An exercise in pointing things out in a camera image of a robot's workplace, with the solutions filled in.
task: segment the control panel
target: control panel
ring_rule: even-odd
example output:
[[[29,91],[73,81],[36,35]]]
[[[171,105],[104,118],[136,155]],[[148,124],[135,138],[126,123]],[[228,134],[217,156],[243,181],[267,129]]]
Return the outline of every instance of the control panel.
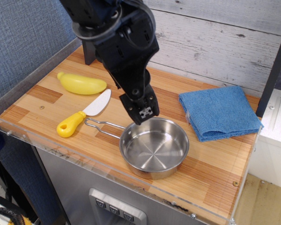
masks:
[[[99,190],[91,188],[89,190],[89,200],[96,211],[98,211],[97,209],[107,210],[132,224],[147,225],[147,215],[143,211]]]

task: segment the blue fabric wall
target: blue fabric wall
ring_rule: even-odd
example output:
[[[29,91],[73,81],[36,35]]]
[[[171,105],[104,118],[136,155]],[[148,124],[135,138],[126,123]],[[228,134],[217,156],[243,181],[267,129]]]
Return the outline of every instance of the blue fabric wall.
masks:
[[[58,0],[0,0],[0,97],[75,38]],[[61,215],[31,146],[4,136],[0,161],[43,225]]]

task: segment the yellow knife handle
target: yellow knife handle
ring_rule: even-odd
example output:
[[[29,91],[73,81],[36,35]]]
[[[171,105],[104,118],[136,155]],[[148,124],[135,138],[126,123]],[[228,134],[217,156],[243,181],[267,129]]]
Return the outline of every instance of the yellow knife handle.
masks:
[[[64,121],[58,124],[56,128],[57,133],[61,137],[71,136],[85,117],[86,114],[82,111],[74,113],[72,116],[66,118]]]

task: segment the floor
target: floor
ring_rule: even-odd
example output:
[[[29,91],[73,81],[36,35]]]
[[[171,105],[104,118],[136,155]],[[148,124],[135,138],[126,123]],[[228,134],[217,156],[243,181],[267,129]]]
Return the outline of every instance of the floor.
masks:
[[[237,225],[281,225],[281,187],[248,174],[234,219]]]

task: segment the stainless steel pot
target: stainless steel pot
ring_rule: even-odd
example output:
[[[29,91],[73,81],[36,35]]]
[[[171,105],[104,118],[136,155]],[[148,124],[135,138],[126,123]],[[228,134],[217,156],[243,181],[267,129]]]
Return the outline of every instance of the stainless steel pot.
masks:
[[[91,120],[125,129],[121,137],[89,124]],[[175,173],[187,156],[189,141],[185,131],[171,120],[153,117],[140,126],[135,123],[122,127],[88,118],[85,124],[120,139],[119,149],[129,168],[145,179],[161,179]]]

